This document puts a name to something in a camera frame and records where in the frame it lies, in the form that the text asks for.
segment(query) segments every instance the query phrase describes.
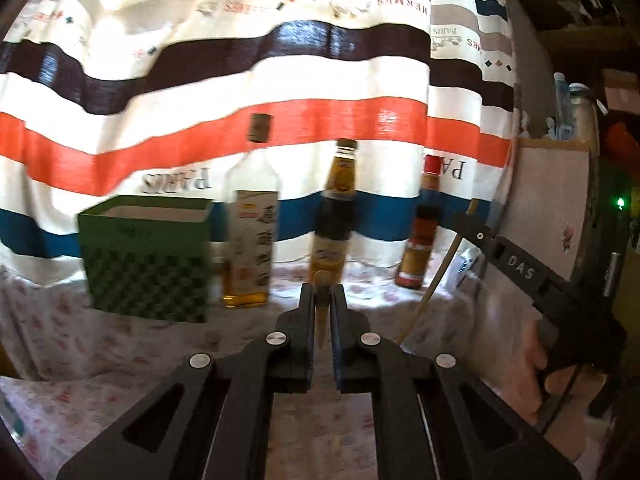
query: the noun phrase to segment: cardboard box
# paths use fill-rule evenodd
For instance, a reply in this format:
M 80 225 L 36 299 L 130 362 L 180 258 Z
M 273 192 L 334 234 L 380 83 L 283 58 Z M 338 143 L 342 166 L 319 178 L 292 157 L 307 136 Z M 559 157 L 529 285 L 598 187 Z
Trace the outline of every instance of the cardboard box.
M 93 307 L 204 322 L 211 276 L 203 198 L 115 196 L 78 215 Z
M 607 107 L 610 110 L 640 115 L 638 76 L 632 72 L 622 72 L 610 68 L 604 69 L 602 75 L 604 76 Z

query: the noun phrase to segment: plastic bottle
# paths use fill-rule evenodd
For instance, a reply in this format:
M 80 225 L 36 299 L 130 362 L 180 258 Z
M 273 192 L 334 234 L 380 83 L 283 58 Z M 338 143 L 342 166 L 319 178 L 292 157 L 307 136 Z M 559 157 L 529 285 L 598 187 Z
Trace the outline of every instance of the plastic bottle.
M 556 85 L 556 136 L 558 140 L 572 140 L 574 126 L 569 85 L 564 79 L 564 74 L 560 72 L 554 74 L 554 81 Z
M 318 270 L 327 270 L 333 285 L 340 283 L 353 229 L 358 143 L 353 139 L 338 139 L 336 146 L 316 216 L 309 263 L 310 283 Z
M 439 156 L 427 155 L 424 159 L 421 187 L 425 190 L 440 190 L 441 170 L 442 159 Z M 421 199 L 415 210 L 411 235 L 404 246 L 404 254 L 396 271 L 396 285 L 405 288 L 422 286 L 439 222 L 440 209 L 428 200 Z
M 281 189 L 280 178 L 261 149 L 269 140 L 270 123 L 270 115 L 251 116 L 249 151 L 226 174 L 223 301 L 228 307 L 259 306 L 269 297 Z

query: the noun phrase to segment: floral tablecloth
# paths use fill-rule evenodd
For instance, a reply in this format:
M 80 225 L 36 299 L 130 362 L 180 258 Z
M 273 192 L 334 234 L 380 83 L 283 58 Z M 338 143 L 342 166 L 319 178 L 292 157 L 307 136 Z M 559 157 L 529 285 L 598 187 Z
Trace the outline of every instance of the floral tablecloth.
M 81 280 L 42 288 L 0 270 L 0 335 L 18 371 L 30 379 L 0 379 L 5 412 L 9 407 L 20 421 L 5 422 L 44 478 L 55 478 L 69 457 L 193 353 L 232 354 L 272 330 L 280 313 L 297 307 L 306 270 L 306 261 L 276 264 L 267 306 L 230 310 L 213 302 L 205 324 L 98 312 L 89 308 Z M 393 272 L 350 262 L 343 279 L 350 306 L 389 338 L 422 295 L 397 287 Z M 450 316 L 458 322 L 446 320 Z M 407 343 L 423 354 L 443 348 L 462 354 L 471 329 L 468 308 L 439 292 Z M 369 397 L 336 392 L 329 348 L 316 354 L 308 394 L 276 397 L 267 478 L 376 477 Z

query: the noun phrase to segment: striped curtain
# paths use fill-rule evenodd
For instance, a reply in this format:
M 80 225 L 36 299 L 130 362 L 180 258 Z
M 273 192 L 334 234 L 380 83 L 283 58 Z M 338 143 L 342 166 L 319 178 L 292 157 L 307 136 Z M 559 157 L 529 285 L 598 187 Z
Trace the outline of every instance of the striped curtain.
M 29 0 L 0 48 L 0 262 L 55 283 L 82 271 L 83 209 L 222 199 L 263 112 L 283 182 L 276 259 L 308 255 L 334 140 L 351 137 L 351 256 L 392 266 L 425 152 L 445 162 L 440 243 L 472 197 L 486 217 L 515 69 L 504 0 Z

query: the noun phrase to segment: metal screw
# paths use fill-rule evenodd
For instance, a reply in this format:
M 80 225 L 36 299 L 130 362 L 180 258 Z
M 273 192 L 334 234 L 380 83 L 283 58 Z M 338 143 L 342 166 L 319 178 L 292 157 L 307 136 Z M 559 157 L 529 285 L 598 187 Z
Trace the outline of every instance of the metal screw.
M 271 332 L 267 336 L 267 343 L 274 346 L 281 345 L 286 340 L 287 340 L 287 336 L 285 336 L 282 332 Z
M 192 355 L 189 364 L 194 368 L 204 368 L 211 362 L 211 357 L 206 354 Z
M 375 332 L 365 332 L 360 336 L 360 341 L 367 346 L 375 346 L 380 343 L 380 336 Z
M 451 354 L 440 354 L 436 357 L 436 364 L 440 368 L 453 368 L 456 365 L 456 358 Z

